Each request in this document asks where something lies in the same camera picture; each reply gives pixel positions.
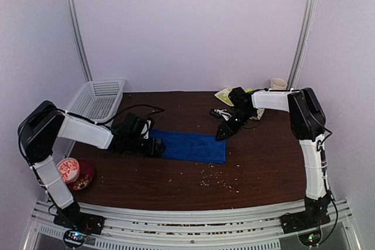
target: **red container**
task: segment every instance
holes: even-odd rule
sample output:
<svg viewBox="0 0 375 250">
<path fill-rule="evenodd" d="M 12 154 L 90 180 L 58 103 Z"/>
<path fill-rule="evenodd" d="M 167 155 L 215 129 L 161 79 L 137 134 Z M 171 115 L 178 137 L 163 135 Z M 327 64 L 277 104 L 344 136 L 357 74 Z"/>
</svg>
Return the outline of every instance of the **red container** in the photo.
<svg viewBox="0 0 375 250">
<path fill-rule="evenodd" d="M 87 159 L 77 159 L 80 166 L 80 174 L 75 182 L 67 184 L 69 190 L 82 190 L 91 183 L 95 175 L 94 165 Z"/>
</svg>

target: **metal frame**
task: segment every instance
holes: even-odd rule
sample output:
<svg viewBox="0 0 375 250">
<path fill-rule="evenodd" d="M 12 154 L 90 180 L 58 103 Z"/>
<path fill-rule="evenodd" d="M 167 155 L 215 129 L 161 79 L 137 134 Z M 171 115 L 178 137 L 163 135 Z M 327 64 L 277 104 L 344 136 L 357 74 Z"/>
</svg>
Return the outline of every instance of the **metal frame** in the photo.
<svg viewBox="0 0 375 250">
<path fill-rule="evenodd" d="M 67 0 L 69 6 L 69 12 L 71 17 L 71 22 L 73 25 L 74 38 L 76 40 L 77 51 L 80 57 L 81 66 L 83 69 L 83 74 L 86 81 L 92 81 L 93 76 L 91 74 L 90 66 L 88 64 L 87 56 L 84 50 L 82 35 L 80 32 L 80 27 L 78 23 L 76 4 L 74 0 Z M 315 10 L 316 0 L 306 0 L 304 17 L 302 20 L 301 31 L 299 34 L 298 44 L 293 60 L 293 65 L 291 72 L 289 74 L 287 90 L 295 88 L 298 82 L 299 73 L 301 71 L 302 62 L 304 60 L 304 55 L 306 51 L 306 40 L 309 29 L 311 28 L 312 16 Z"/>
<path fill-rule="evenodd" d="M 302 20 L 301 32 L 299 34 L 292 69 L 289 74 L 287 90 L 290 90 L 291 88 L 296 88 L 306 52 L 306 40 L 309 30 L 311 28 L 315 6 L 316 0 L 306 0 L 305 13 Z"/>
<path fill-rule="evenodd" d="M 37 201 L 29 223 L 29 231 L 23 243 L 24 250 L 33 249 L 38 233 L 56 238 L 62 237 L 64 228 L 53 224 L 48 213 L 51 203 Z M 80 203 L 82 212 L 102 215 L 105 224 L 101 235 L 92 235 L 94 248 L 109 243 L 137 246 L 139 249 L 196 249 L 237 248 L 293 236 L 284 234 L 279 217 L 283 214 L 304 210 L 304 201 L 274 204 L 251 208 L 213 211 L 146 211 L 125 208 L 94 206 Z M 339 222 L 346 224 L 347 238 L 352 250 L 360 250 L 353 224 L 352 212 L 346 200 L 337 202 Z M 328 208 L 333 225 L 336 213 Z"/>
<path fill-rule="evenodd" d="M 88 65 L 86 53 L 83 46 L 82 35 L 78 24 L 78 17 L 76 11 L 76 4 L 74 0 L 67 0 L 70 12 L 71 23 L 73 24 L 74 38 L 76 40 L 77 51 L 79 54 L 84 78 L 86 81 L 92 81 L 93 76 L 91 74 L 90 66 Z"/>
</svg>

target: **white wall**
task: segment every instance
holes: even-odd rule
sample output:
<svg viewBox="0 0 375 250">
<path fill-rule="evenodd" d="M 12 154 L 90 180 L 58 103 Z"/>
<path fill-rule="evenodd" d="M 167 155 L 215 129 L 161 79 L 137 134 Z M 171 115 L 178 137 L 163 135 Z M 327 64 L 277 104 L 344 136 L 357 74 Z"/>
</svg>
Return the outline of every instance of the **white wall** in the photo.
<svg viewBox="0 0 375 250">
<path fill-rule="evenodd" d="M 127 90 L 265 87 L 288 78 L 305 0 L 76 0 L 95 79 Z"/>
<path fill-rule="evenodd" d="M 327 115 L 330 182 L 366 249 L 375 236 L 374 44 L 375 0 L 318 0 L 298 85 L 316 91 Z"/>
<path fill-rule="evenodd" d="M 43 100 L 65 107 L 83 83 L 66 0 L 0 0 L 0 249 L 19 249 L 42 193 L 17 127 Z"/>
</svg>

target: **blue towel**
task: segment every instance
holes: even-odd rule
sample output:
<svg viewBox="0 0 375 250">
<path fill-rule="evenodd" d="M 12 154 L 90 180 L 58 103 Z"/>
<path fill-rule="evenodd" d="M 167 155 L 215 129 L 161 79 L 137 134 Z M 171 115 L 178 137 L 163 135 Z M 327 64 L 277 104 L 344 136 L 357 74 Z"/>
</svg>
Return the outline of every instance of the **blue towel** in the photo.
<svg viewBox="0 0 375 250">
<path fill-rule="evenodd" d="M 208 163 L 224 163 L 226 159 L 227 141 L 217 142 L 215 136 L 154 129 L 150 137 L 163 139 L 163 158 Z"/>
</svg>

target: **paper cup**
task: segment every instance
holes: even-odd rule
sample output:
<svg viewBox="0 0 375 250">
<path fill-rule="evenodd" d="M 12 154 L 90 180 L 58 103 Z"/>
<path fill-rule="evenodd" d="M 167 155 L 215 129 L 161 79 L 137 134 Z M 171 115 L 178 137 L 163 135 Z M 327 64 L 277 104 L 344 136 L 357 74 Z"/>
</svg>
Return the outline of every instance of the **paper cup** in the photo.
<svg viewBox="0 0 375 250">
<path fill-rule="evenodd" d="M 270 89 L 273 90 L 286 90 L 288 83 L 281 78 L 272 78 Z"/>
</svg>

